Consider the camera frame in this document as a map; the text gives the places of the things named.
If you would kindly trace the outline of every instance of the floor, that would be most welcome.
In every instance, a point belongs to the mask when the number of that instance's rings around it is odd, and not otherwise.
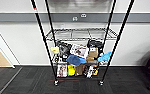
[[[0,91],[21,69],[0,68]],[[51,67],[25,66],[0,94],[150,94],[150,77],[142,67],[110,67],[103,86],[99,86],[105,67],[91,79],[69,77],[54,85]]]

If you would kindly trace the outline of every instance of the box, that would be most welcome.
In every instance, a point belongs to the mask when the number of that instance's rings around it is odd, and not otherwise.
[[[88,57],[98,57],[98,48],[96,47],[90,47],[89,55]]]

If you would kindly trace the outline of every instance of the black wire shelf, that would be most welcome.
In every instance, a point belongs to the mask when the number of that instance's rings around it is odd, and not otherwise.
[[[104,40],[106,28],[82,28],[82,29],[54,29],[55,40],[61,41],[84,41]],[[109,29],[106,40],[116,40],[117,34]],[[52,30],[46,35],[46,40],[53,41]]]

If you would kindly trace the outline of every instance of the book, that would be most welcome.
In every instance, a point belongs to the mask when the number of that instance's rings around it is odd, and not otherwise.
[[[66,77],[66,76],[67,76],[67,64],[58,65],[57,77]]]
[[[86,59],[86,57],[88,56],[88,51],[89,48],[87,47],[73,44],[70,53]]]

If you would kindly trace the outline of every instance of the door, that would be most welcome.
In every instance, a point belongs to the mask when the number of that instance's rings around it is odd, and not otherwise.
[[[4,58],[9,62],[9,64],[13,68],[15,68],[13,65],[20,65],[14,53],[7,45],[6,41],[3,39],[1,34],[0,34],[0,53],[4,56]]]

